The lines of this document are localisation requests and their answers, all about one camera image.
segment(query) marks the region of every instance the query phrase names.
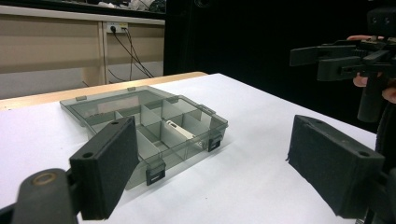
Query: finger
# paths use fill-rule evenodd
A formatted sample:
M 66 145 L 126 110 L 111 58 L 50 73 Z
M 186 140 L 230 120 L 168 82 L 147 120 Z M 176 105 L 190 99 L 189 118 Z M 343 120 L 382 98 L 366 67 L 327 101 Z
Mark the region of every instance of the finger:
M 389 87 L 382 91 L 382 96 L 389 102 L 396 104 L 396 88 Z
M 350 35 L 347 40 L 365 40 L 369 39 L 370 35 Z
M 367 77 L 361 77 L 359 74 L 353 78 L 353 84 L 357 87 L 365 87 L 367 85 Z

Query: person's hand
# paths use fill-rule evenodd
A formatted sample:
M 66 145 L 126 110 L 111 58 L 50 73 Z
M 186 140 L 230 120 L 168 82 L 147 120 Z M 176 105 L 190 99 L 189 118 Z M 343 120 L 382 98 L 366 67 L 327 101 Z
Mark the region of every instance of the person's hand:
M 347 40 L 364 40 L 369 39 L 369 35 L 352 35 L 347 38 Z M 353 78 L 353 83 L 357 87 L 365 87 L 367 84 L 367 77 L 361 77 L 358 73 Z M 390 80 L 388 87 L 382 91 L 382 96 L 389 102 L 396 104 L 396 79 Z

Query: electrical outlet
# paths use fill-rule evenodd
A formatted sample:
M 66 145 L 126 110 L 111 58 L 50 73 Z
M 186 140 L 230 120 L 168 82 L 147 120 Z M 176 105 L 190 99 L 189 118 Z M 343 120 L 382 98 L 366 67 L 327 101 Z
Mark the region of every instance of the electrical outlet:
M 115 21 L 108 21 L 107 22 L 107 32 L 108 33 L 113 33 L 111 30 L 111 27 L 114 27 L 116 29 L 116 33 L 125 33 L 122 28 L 128 29 L 128 23 L 127 22 L 115 22 Z

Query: plastic organizer box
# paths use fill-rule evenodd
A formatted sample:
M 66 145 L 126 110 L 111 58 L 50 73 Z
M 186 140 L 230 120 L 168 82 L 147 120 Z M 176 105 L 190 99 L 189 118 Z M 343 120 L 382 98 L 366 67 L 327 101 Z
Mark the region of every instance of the plastic organizer box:
M 228 121 L 182 95 L 150 86 L 129 88 L 61 101 L 61 106 L 91 139 L 109 122 L 134 116 L 139 164 L 126 189 L 150 185 L 165 170 L 220 145 Z

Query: white table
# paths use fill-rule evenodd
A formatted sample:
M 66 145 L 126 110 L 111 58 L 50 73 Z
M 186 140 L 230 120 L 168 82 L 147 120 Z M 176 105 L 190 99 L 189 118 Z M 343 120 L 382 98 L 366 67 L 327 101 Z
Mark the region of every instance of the white table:
M 321 119 L 370 148 L 375 135 L 221 74 L 152 87 L 206 105 L 229 121 L 221 146 L 124 191 L 105 223 L 354 223 L 337 217 L 286 161 L 294 115 Z M 16 202 L 23 179 L 67 170 L 86 132 L 58 102 L 0 112 L 0 207 Z M 103 221 L 79 222 L 101 223 Z

